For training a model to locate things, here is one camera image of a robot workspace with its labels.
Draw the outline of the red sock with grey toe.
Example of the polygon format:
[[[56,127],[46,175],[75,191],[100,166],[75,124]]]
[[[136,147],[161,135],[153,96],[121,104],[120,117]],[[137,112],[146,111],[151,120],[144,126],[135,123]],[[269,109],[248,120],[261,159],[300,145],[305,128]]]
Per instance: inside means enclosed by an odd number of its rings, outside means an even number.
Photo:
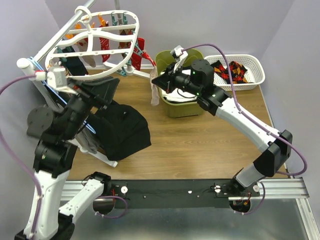
[[[156,62],[150,57],[150,55],[144,49],[144,47],[145,47],[145,40],[141,37],[138,37],[134,45],[133,54],[131,56],[131,63],[133,67],[138,71],[141,70],[142,59],[148,60],[151,63],[153,68],[149,73],[149,82],[150,82],[150,88],[151,88],[150,104],[152,106],[157,106],[160,101],[159,92],[158,92],[157,86],[152,83],[152,80],[158,76],[157,65],[156,65]]]

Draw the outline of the argyle sock red yellow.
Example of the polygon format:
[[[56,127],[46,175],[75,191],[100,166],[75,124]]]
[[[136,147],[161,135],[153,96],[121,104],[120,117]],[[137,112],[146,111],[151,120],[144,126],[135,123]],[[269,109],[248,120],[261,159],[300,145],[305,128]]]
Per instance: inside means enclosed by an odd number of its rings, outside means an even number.
[[[219,77],[221,77],[223,80],[225,80],[225,82],[226,82],[227,84],[230,84],[229,72],[228,72],[228,70],[222,65],[222,63],[221,63],[219,60],[217,60],[216,62],[213,62],[210,66],[214,69],[214,72],[215,72]]]
[[[248,81],[245,77],[245,73],[248,71],[247,68],[236,61],[231,61],[229,64],[231,75],[232,75],[232,82],[234,84],[247,84]]]

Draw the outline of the white round sock hanger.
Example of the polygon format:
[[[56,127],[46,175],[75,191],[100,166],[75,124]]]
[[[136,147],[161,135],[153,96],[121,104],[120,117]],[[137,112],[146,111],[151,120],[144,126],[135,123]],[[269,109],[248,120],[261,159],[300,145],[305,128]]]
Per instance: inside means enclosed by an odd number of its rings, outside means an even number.
[[[76,25],[72,23],[70,27],[67,28],[62,33],[62,36],[53,44],[53,47],[45,54],[45,68],[53,67],[53,61],[68,57],[83,57],[83,56],[93,56],[101,57],[105,54],[112,55],[123,55],[124,58],[119,61],[119,63],[111,63],[105,61],[103,64],[107,66],[107,70],[97,73],[94,75],[75,75],[72,79],[80,81],[90,81],[96,80],[102,77],[109,76],[118,70],[123,69],[127,66],[131,60],[132,54],[134,53],[135,43],[138,39],[138,32],[140,30],[140,22],[138,16],[131,11],[127,10],[107,10],[90,12],[88,7],[84,5],[79,5],[75,11],[80,11],[81,15],[75,23],[82,25],[79,29],[73,29]],[[121,15],[123,18],[130,17],[132,19],[131,23],[128,24],[118,24],[103,27],[92,27],[93,17],[115,17]],[[109,50],[99,50],[94,47],[94,43],[100,38],[109,39],[111,42],[128,44],[126,48],[110,48]],[[67,47],[72,47],[78,44],[81,40],[88,40],[87,51],[75,51],[75,52],[62,52],[59,53],[58,49],[64,49]]]

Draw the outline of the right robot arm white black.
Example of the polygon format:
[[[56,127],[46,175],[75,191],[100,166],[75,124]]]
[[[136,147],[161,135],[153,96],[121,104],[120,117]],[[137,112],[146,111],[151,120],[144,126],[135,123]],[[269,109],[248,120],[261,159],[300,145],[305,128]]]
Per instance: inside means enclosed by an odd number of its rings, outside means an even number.
[[[291,155],[293,136],[265,124],[243,107],[236,107],[231,94],[214,84],[214,68],[205,59],[196,59],[185,74],[170,64],[163,74],[151,81],[167,93],[175,89],[196,96],[197,104],[211,115],[219,117],[242,132],[261,152],[249,166],[235,174],[227,192],[241,196],[258,180],[272,177]]]

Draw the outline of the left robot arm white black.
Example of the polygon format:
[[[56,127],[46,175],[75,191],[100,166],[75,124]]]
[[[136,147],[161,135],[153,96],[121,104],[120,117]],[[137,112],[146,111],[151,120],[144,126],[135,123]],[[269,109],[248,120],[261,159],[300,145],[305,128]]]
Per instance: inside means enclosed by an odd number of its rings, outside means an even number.
[[[70,87],[75,94],[62,110],[41,106],[29,113],[27,134],[38,139],[32,174],[36,184],[29,220],[15,239],[68,240],[85,209],[96,198],[110,194],[111,177],[95,172],[70,202],[60,206],[63,187],[77,151],[72,140],[80,132],[92,108],[110,105],[119,82],[113,77],[93,83],[73,79]]]

